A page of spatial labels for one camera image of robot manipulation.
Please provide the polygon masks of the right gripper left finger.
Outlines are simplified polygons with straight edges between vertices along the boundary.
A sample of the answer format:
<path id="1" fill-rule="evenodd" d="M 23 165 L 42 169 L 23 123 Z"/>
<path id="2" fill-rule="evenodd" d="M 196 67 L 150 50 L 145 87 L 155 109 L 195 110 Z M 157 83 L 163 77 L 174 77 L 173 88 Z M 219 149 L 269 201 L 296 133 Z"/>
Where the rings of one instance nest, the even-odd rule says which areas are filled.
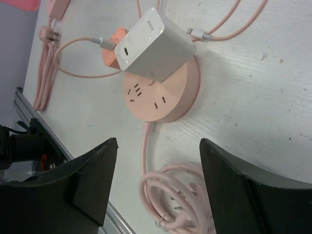
<path id="1" fill-rule="evenodd" d="M 110 138 L 40 175 L 1 184 L 1 233 L 98 233 L 105 220 L 117 149 L 116 138 Z"/>

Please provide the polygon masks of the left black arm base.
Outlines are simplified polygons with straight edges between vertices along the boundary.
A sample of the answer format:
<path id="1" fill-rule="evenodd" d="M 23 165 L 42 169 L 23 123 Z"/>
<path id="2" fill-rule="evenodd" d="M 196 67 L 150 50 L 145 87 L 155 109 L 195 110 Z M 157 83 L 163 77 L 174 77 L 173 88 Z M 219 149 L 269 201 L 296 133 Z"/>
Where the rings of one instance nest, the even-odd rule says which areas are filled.
<path id="1" fill-rule="evenodd" d="M 39 120 L 17 124 L 24 130 L 0 127 L 1 183 L 40 175 L 68 161 Z"/>

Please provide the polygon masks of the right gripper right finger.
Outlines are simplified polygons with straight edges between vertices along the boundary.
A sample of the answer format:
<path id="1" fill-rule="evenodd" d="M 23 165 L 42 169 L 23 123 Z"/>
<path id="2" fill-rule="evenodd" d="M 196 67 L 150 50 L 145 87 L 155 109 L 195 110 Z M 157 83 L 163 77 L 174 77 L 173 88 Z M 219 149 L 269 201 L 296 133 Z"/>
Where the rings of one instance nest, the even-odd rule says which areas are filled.
<path id="1" fill-rule="evenodd" d="M 310 234 L 312 185 L 257 167 L 203 138 L 202 170 L 218 234 Z"/>

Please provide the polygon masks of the pink plug adapter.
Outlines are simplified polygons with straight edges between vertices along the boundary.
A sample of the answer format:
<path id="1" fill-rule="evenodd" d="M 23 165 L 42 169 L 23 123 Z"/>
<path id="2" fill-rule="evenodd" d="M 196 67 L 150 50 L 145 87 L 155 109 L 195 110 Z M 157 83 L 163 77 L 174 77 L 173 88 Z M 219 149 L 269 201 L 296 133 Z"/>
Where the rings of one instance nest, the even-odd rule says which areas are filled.
<path id="1" fill-rule="evenodd" d="M 8 0 L 7 4 L 23 11 L 34 12 L 40 6 L 41 0 Z"/>

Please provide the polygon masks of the round pink power socket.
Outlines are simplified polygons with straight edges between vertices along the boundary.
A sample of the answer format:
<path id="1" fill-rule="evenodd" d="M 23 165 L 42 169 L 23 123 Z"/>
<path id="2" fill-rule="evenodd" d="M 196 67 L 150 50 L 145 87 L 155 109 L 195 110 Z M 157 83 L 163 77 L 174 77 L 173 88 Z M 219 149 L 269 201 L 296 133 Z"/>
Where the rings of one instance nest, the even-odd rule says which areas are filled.
<path id="1" fill-rule="evenodd" d="M 161 83 L 131 73 L 123 75 L 125 104 L 145 122 L 178 120 L 192 107 L 199 87 L 200 69 L 195 57 Z"/>

